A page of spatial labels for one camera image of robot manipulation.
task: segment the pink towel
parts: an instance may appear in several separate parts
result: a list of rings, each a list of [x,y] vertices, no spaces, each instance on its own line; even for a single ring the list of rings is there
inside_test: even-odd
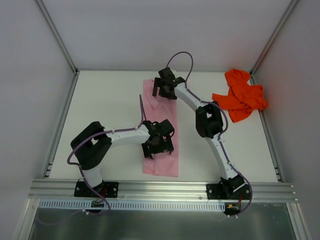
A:
[[[158,153],[153,159],[143,158],[143,172],[145,174],[178,177],[179,174],[179,131],[177,121],[177,101],[161,96],[152,96],[154,80],[143,81],[143,106],[146,119],[151,122],[162,122],[168,119],[174,127],[172,144],[174,151]]]

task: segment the white slotted strip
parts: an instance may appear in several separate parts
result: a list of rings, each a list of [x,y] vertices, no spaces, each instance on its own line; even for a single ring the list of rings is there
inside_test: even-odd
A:
[[[91,207],[93,200],[84,199],[42,199],[39,208],[44,209],[86,209],[101,210],[104,207]],[[224,203],[219,202],[178,202],[178,201],[124,201],[108,200],[112,210],[140,210],[140,211],[180,211],[180,212],[224,212]]]

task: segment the crumpled red cloth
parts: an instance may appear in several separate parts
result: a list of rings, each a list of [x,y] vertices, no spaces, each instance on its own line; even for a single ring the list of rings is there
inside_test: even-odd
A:
[[[228,95],[212,94],[212,99],[218,102],[222,109],[229,111],[232,122],[246,119],[255,109],[264,110],[268,107],[263,98],[262,85],[249,85],[250,74],[243,70],[227,71],[225,79],[230,87]]]

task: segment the white table surface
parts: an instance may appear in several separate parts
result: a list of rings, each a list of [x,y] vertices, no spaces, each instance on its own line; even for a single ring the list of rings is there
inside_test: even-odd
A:
[[[186,75],[186,72],[178,72],[176,77],[185,78]],[[70,142],[91,122],[100,121],[103,126],[116,129],[137,125],[141,120],[139,94],[142,94],[143,80],[154,77],[158,77],[157,72],[81,71],[49,177],[81,177],[76,166],[67,164],[67,157],[72,151]],[[222,72],[193,72],[188,86],[208,100],[213,92],[226,95],[229,89]],[[195,113],[180,99],[177,100],[177,117],[180,144],[178,177],[144,174],[142,148],[138,144],[129,144],[107,152],[100,164],[102,178],[114,181],[219,181],[217,161],[208,143],[196,131]],[[258,111],[237,123],[228,120],[225,142],[238,169],[251,182],[277,182]]]

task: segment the white wall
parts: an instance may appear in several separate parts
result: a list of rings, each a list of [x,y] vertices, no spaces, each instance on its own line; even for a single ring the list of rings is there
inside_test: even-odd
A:
[[[0,7],[0,235],[11,239],[72,78],[32,0]]]
[[[320,1],[302,0],[256,74],[285,180],[320,239]]]
[[[251,70],[290,0],[43,0],[78,68]],[[178,57],[172,67],[188,70]]]

